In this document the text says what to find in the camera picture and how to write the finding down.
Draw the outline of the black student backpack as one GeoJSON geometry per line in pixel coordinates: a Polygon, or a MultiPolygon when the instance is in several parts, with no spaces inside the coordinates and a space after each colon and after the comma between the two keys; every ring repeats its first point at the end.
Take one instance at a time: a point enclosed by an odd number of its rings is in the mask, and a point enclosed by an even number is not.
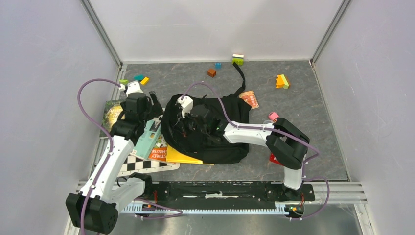
{"type": "Polygon", "coordinates": [[[196,123],[183,118],[177,100],[181,94],[171,97],[161,119],[161,133],[169,146],[182,154],[203,161],[205,164],[227,165],[239,163],[249,152],[247,143],[229,143],[223,136],[224,128],[230,120],[248,123],[251,106],[239,95],[244,92],[246,84],[228,96],[217,98],[193,97],[193,106],[202,106],[212,114],[213,121],[209,132],[203,133],[196,123]]]}

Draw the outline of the yellow book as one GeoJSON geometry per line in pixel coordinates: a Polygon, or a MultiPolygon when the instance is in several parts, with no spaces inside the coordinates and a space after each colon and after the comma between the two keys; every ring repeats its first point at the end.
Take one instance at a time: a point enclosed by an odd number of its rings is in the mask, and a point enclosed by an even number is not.
{"type": "Polygon", "coordinates": [[[206,165],[206,163],[203,163],[202,160],[182,154],[170,145],[167,147],[166,161],[169,163],[206,165]]]}

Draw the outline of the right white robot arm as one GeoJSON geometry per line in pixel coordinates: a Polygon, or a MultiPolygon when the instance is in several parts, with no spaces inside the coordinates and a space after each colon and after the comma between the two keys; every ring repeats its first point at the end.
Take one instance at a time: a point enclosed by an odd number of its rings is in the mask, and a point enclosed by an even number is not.
{"type": "Polygon", "coordinates": [[[269,124],[243,124],[217,119],[203,105],[193,106],[177,102],[182,119],[189,129],[200,133],[213,143],[246,143],[265,146],[284,166],[283,195],[295,200],[302,194],[303,161],[309,148],[309,139],[289,121],[278,118],[269,124]]]}

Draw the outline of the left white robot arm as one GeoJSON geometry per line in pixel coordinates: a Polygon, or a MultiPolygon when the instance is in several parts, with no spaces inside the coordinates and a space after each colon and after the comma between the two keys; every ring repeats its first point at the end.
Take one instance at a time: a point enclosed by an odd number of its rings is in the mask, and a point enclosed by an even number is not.
{"type": "Polygon", "coordinates": [[[98,166],[78,193],[70,193],[66,206],[74,226],[109,234],[120,212],[134,199],[149,199],[154,193],[152,178],[132,173],[116,190],[113,185],[124,161],[144,133],[146,123],[163,114],[156,93],[133,92],[121,102],[122,112],[112,125],[109,142],[98,166]]]}

